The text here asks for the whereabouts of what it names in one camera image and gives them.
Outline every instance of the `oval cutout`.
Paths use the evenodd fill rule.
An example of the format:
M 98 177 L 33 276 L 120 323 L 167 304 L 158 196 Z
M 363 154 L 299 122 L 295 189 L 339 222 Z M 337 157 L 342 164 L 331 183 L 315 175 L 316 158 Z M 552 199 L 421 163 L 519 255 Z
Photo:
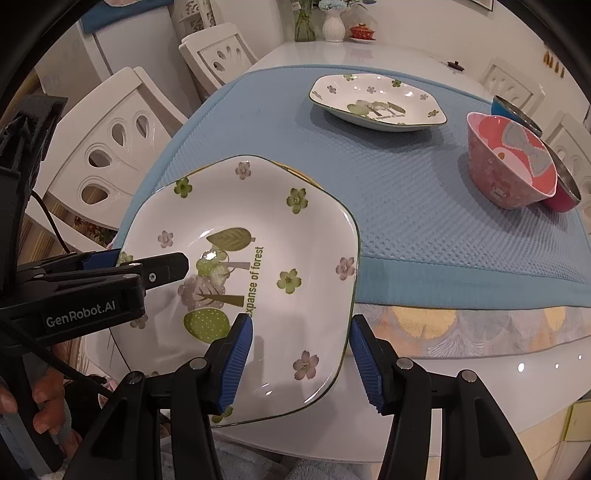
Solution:
M 82 200 L 88 205 L 102 202 L 109 196 L 109 193 L 104 191 L 97 185 L 87 185 L 82 189 Z
M 144 115 L 140 115 L 138 117 L 138 119 L 135 121 L 135 126 L 138 128 L 138 132 L 142 137 L 148 138 L 150 124 L 148 123 L 148 119 Z
M 108 167 L 111 164 L 111 157 L 102 150 L 93 150 L 88 155 L 88 163 L 96 168 Z
M 125 145 L 125 128 L 121 124 L 113 125 L 111 129 L 111 136 L 119 145 Z

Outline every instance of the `plate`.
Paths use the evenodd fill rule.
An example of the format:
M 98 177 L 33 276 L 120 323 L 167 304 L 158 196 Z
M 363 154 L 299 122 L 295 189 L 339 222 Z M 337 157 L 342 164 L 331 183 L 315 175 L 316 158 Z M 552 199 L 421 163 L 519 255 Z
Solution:
M 146 316 L 111 329 L 132 370 L 175 371 L 252 316 L 254 339 L 229 425 L 282 416 L 321 398 L 343 361 L 359 232 L 334 197 L 261 157 L 232 157 L 154 193 L 121 261 L 183 252 L 183 281 L 147 291 Z
M 375 38 L 355 38 L 355 37 L 349 37 L 349 38 L 357 43 L 373 43 L 373 42 L 375 42 Z
M 320 77 L 309 97 L 343 120 L 383 132 L 415 131 L 447 122 L 431 94 L 375 73 Z

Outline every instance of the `blue textured mat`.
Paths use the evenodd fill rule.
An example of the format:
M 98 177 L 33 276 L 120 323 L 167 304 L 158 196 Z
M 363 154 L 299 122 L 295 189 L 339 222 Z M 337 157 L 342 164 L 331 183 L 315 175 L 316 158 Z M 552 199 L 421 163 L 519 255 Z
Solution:
M 384 133 L 349 124 L 307 98 L 327 74 L 376 72 L 416 85 L 448 122 Z M 175 135 L 135 195 L 116 245 L 156 189 L 239 154 L 291 165 L 353 213 L 362 235 L 356 301 L 456 309 L 591 306 L 591 251 L 576 211 L 507 211 L 467 172 L 468 112 L 490 104 L 408 75 L 297 66 L 248 73 L 216 92 Z

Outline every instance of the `human hand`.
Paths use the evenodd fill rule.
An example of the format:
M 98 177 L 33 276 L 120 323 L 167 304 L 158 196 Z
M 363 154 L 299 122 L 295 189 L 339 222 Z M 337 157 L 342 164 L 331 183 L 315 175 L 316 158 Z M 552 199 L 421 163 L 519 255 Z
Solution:
M 66 349 L 63 344 L 54 345 L 54 354 L 63 359 L 66 356 Z M 44 403 L 41 410 L 33 418 L 33 428 L 37 433 L 42 434 L 49 431 L 57 434 L 64 422 L 64 376 L 53 367 L 47 369 L 46 374 L 41 377 L 31 389 L 33 400 L 36 403 Z M 0 387 L 0 414 L 17 413 L 18 406 L 11 393 Z M 80 437 L 71 432 L 62 443 L 65 454 L 70 458 L 76 453 Z

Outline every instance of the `chair backrest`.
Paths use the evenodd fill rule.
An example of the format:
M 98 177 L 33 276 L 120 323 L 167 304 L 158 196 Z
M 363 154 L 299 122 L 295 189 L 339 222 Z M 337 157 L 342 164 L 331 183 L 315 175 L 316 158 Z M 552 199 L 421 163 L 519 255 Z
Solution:
M 258 61 L 231 23 L 192 33 L 183 38 L 178 49 L 210 95 Z
M 491 61 L 480 83 L 493 95 L 502 96 L 528 115 L 538 109 L 545 97 L 539 83 L 500 58 Z
M 186 121 L 144 69 L 126 67 L 58 123 L 35 191 L 49 192 L 89 222 L 118 229 L 139 184 Z M 27 215 L 45 226 L 38 214 L 30 202 Z
M 573 115 L 558 112 L 542 139 L 572 173 L 581 192 L 579 211 L 587 233 L 591 233 L 591 134 Z

